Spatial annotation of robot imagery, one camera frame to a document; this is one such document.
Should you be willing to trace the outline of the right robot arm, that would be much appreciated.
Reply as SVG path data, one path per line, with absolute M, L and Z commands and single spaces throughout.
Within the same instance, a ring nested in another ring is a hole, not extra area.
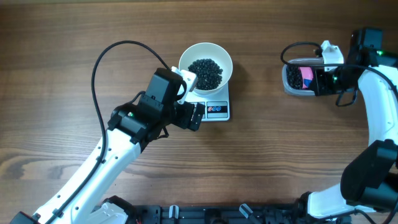
M 382 49 L 382 30 L 353 31 L 347 58 L 329 41 L 315 44 L 315 58 L 284 60 L 284 81 L 300 72 L 300 96 L 352 92 L 364 98 L 369 129 L 368 147 L 344 169 L 339 184 L 308 192 L 297 201 L 297 216 L 308 222 L 341 222 L 352 214 L 387 212 L 385 223 L 397 213 L 397 54 Z

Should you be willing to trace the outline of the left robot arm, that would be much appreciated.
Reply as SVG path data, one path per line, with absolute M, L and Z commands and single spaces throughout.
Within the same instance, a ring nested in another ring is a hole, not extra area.
M 19 212 L 12 223 L 135 223 L 136 213 L 126 201 L 110 197 L 97 203 L 116 177 L 155 140 L 167 137 L 173 124 L 196 131 L 205 107 L 185 99 L 195 88 L 196 74 L 173 67 L 159 68 L 137 104 L 118 106 L 105 135 L 71 179 L 33 215 Z

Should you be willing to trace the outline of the pink scoop blue handle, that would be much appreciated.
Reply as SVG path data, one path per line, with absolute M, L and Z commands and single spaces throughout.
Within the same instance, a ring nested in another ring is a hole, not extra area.
M 308 89 L 314 79 L 313 70 L 310 67 L 299 67 L 298 69 L 302 76 L 302 88 Z

